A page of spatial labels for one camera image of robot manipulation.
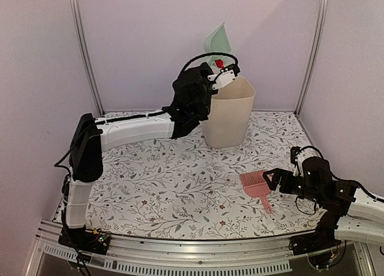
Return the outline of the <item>pink hand brush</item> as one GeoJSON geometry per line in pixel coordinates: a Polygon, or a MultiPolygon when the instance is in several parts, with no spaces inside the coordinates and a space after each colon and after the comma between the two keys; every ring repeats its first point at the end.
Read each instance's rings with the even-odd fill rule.
{"type": "Polygon", "coordinates": [[[268,196],[271,193],[267,182],[263,177],[264,170],[249,172],[239,175],[240,182],[245,193],[250,197],[258,197],[267,214],[272,214],[268,196]]]}

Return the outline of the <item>red paper scrap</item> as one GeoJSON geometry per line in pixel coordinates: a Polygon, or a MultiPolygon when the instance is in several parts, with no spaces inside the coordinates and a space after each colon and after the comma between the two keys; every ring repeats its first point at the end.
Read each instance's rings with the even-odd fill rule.
{"type": "Polygon", "coordinates": [[[216,66],[218,67],[218,68],[220,68],[220,69],[223,69],[225,66],[224,66],[224,62],[223,62],[223,60],[221,60],[221,59],[217,59],[217,60],[215,60],[215,64],[216,64],[216,66]]]}

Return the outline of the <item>green plastic dustpan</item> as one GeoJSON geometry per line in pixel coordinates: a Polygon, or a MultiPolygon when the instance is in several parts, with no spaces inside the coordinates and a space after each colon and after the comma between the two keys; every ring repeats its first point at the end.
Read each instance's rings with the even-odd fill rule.
{"type": "MultiPolygon", "coordinates": [[[[223,22],[217,29],[215,29],[207,38],[204,40],[203,48],[205,53],[221,52],[226,54],[232,54],[232,47],[227,36],[225,29],[225,23],[223,22]]],[[[223,55],[209,56],[208,64],[213,68],[214,71],[218,71],[219,68],[215,64],[215,60],[221,59],[224,62],[224,66],[232,64],[234,60],[231,57],[223,55]]]]}

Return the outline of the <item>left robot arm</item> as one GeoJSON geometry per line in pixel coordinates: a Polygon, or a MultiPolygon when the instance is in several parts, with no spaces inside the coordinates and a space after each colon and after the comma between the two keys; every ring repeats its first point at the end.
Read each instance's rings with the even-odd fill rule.
{"type": "Polygon", "coordinates": [[[208,118],[217,79],[207,63],[183,69],[172,87],[169,106],[151,113],[120,118],[81,116],[65,158],[69,159],[62,186],[64,210],[59,244],[76,251],[105,254],[109,236],[85,227],[85,214],[92,186],[103,174],[103,153],[126,144],[152,139],[177,139],[189,135],[208,118]]]}

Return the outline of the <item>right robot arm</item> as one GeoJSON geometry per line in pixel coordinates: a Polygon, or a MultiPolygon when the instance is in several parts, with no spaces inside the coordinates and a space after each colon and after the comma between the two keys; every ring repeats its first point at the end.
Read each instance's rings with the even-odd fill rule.
{"type": "Polygon", "coordinates": [[[298,175],[273,169],[265,171],[263,178],[270,190],[296,195],[325,210],[314,232],[290,238],[294,255],[328,249],[342,241],[383,245],[383,197],[356,181],[335,180],[327,160],[310,157],[302,162],[298,175]]]}

